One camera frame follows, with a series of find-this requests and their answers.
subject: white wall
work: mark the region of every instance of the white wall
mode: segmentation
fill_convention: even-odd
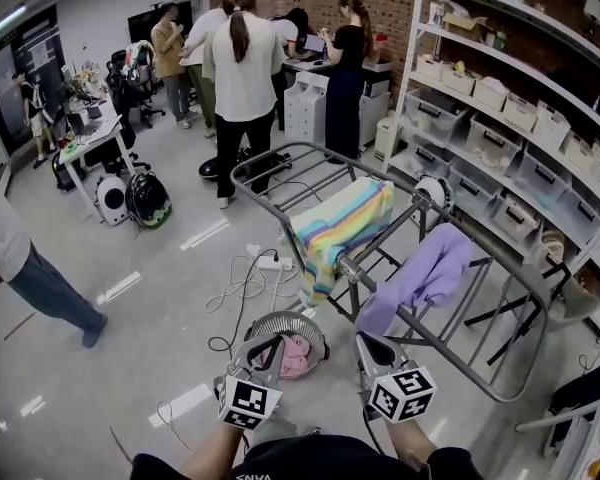
[[[152,4],[169,0],[63,0],[57,4],[62,51],[67,65],[80,70],[86,60],[100,65],[106,74],[111,54],[126,48],[127,18],[150,11]],[[203,10],[209,0],[201,0]]]

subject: round basket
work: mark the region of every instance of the round basket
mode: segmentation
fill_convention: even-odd
[[[320,328],[304,315],[294,313],[292,311],[275,311],[256,320],[251,328],[247,331],[245,340],[268,336],[273,334],[286,334],[291,336],[299,334],[305,338],[311,345],[309,350],[309,368],[300,375],[282,375],[282,379],[299,379],[304,377],[323,359],[329,359],[330,350],[325,340],[324,334]]]

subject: rainbow striped towel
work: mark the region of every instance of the rainbow striped towel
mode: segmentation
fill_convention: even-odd
[[[291,227],[307,253],[305,281],[300,297],[317,306],[335,286],[335,265],[342,251],[361,252],[391,222],[393,183],[359,178],[344,190],[301,215]]]

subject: black shirt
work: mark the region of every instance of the black shirt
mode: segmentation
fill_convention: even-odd
[[[40,109],[37,109],[33,104],[33,87],[29,84],[21,85],[20,92],[23,100],[29,100],[29,119],[31,119],[40,112]]]
[[[482,480],[471,456],[460,448],[441,448],[429,457],[433,480]],[[247,453],[244,462],[229,473],[236,479],[332,480],[334,478],[381,478],[383,480],[419,480],[426,472],[416,473],[392,457],[380,455],[352,437],[311,435],[271,441]],[[151,455],[133,459],[131,480],[186,480],[165,462]]]
[[[336,50],[342,50],[342,57],[336,67],[349,71],[360,71],[364,60],[364,29],[355,25],[345,25],[336,31],[333,41]]]

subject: metal drying rack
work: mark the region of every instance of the metal drying rack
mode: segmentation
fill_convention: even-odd
[[[294,150],[294,152],[295,150],[300,150],[300,152],[298,154],[292,155],[289,153],[291,150]],[[285,153],[289,154],[285,155],[284,162],[275,163],[275,165],[273,162],[271,162],[275,155]],[[313,169],[319,168],[319,166],[325,164],[331,159],[335,159],[336,161],[341,162],[341,165],[333,166],[333,170],[328,175],[321,177],[318,181],[315,181],[311,184],[299,181],[301,176],[307,174]],[[302,161],[301,164],[303,164],[300,168],[294,168],[291,171],[289,171],[287,173],[288,177],[286,177],[284,180],[270,181],[269,188],[266,191],[260,194],[256,194],[250,189],[251,184],[257,179],[260,179],[264,176],[270,176],[276,173],[280,173],[280,171],[283,168],[288,167],[292,164],[296,164],[297,167],[299,161]],[[258,162],[262,162],[260,166],[274,166],[262,172],[262,174],[254,176],[247,181],[240,181],[236,179],[236,173],[239,174],[240,171],[244,172],[243,169],[252,168],[254,164]],[[355,181],[358,177],[357,172],[359,171],[361,171],[363,175],[370,176],[372,178],[393,182],[396,190],[403,191],[411,197],[411,204],[405,211],[393,217],[387,229],[382,233],[378,234],[375,237],[375,239],[361,253],[356,255],[354,258],[349,258],[343,254],[341,254],[338,257],[337,266],[339,267],[339,273],[336,277],[337,279],[341,279],[343,276],[346,277],[348,282],[348,288],[336,298],[332,296],[327,297],[328,302],[336,309],[336,311],[340,315],[344,316],[351,323],[355,322],[360,312],[360,308],[362,306],[360,302],[359,284],[361,283],[371,293],[374,293],[376,290],[377,283],[374,279],[371,278],[370,272],[380,262],[388,261],[389,264],[391,264],[395,268],[391,276],[389,276],[389,278],[391,278],[404,263],[398,261],[391,254],[386,252],[386,250],[382,248],[382,245],[394,233],[399,232],[400,228],[407,222],[409,222],[409,220],[412,218],[418,221],[419,242],[421,242],[426,236],[427,212],[430,210],[437,212],[440,216],[441,222],[450,222],[454,226],[456,226],[460,231],[462,231],[466,236],[468,236],[471,239],[471,241],[480,248],[481,251],[484,252],[485,256],[471,261],[469,265],[469,271],[475,272],[475,274],[473,275],[471,281],[468,283],[468,288],[460,298],[459,304],[455,307],[451,314],[451,317],[443,326],[442,331],[434,333],[423,323],[423,319],[431,307],[430,304],[426,305],[423,308],[420,308],[419,310],[417,308],[407,308],[404,305],[401,305],[398,308],[397,316],[407,324],[408,330],[403,336],[391,337],[391,339],[400,343],[401,345],[433,347],[455,368],[457,368],[465,377],[467,377],[471,382],[473,382],[479,389],[481,389],[489,397],[498,402],[512,402],[518,399],[522,395],[529,383],[531,373],[538,358],[540,348],[542,346],[547,331],[547,313],[549,302],[545,294],[546,290],[544,290],[542,287],[534,286],[533,280],[525,277],[524,274],[520,271],[518,265],[514,261],[512,261],[505,255],[499,254],[496,250],[494,250],[492,246],[490,246],[480,237],[472,235],[470,230],[463,223],[459,222],[455,217],[450,215],[444,209],[438,207],[429,199],[429,197],[426,194],[422,192],[416,192],[413,186],[401,181],[400,179],[389,176],[376,169],[372,169],[357,161],[351,160],[338,153],[328,150],[318,144],[308,142],[286,143],[282,146],[271,149],[265,153],[262,153],[256,157],[253,157],[241,163],[232,171],[231,181],[237,187],[238,190],[246,194],[253,201],[258,203],[271,215],[278,219],[282,226],[282,230],[286,235],[287,240],[289,241],[291,249],[293,250],[293,254],[296,258],[296,261],[298,262],[300,268],[304,271],[304,258],[301,251],[298,249],[296,240],[294,239],[294,232],[291,228],[291,219],[286,212],[288,212],[294,207],[297,207],[297,205],[305,199],[312,197],[315,194],[318,194],[321,190],[326,189],[327,187],[337,182],[338,180],[344,178],[345,176],[349,176],[352,182]],[[281,202],[270,202],[269,199],[271,198],[271,194],[283,186],[290,186],[290,182],[300,183],[305,187],[302,190],[293,194],[291,197],[285,198]],[[379,257],[376,259],[376,261],[374,261],[371,264],[370,267],[364,269],[361,266],[361,263],[374,253],[378,254]],[[460,357],[460,355],[458,355],[450,348],[450,341],[458,331],[460,325],[465,320],[465,317],[467,316],[478,291],[482,287],[487,277],[487,274],[494,263],[500,264],[509,273],[509,277],[504,283],[504,288],[502,290],[498,306],[493,311],[493,318],[487,325],[482,336],[479,338],[477,347],[475,348],[469,359],[463,359],[462,357]],[[514,279],[522,287],[528,290],[528,305],[533,306],[533,311],[539,313],[540,315],[540,330],[535,336],[535,344],[532,346],[533,352],[531,355],[531,360],[529,361],[528,366],[524,369],[524,373],[522,375],[522,382],[518,386],[516,386],[511,393],[504,393],[496,387],[496,381],[499,378],[507,360],[514,357],[510,354],[510,352],[514,346],[514,337],[518,333],[518,330],[520,329],[524,321],[527,304],[525,304],[523,310],[521,311],[521,314],[515,314],[517,319],[517,323],[515,324],[515,331],[511,339],[509,339],[505,346],[502,348],[501,354],[499,356],[498,365],[495,366],[495,368],[489,369],[488,373],[490,378],[487,378],[488,375],[484,374],[485,372],[482,372],[483,374],[481,374],[477,370],[476,366],[478,357],[483,351],[485,343],[487,342],[487,338],[493,332],[495,323],[498,320],[498,317],[502,313],[503,307],[507,302],[505,295],[507,293],[509,285],[511,284],[511,281]],[[339,303],[339,300],[347,293],[349,294],[351,301],[351,311],[347,311]],[[298,299],[288,309],[293,309],[299,304],[300,301]]]

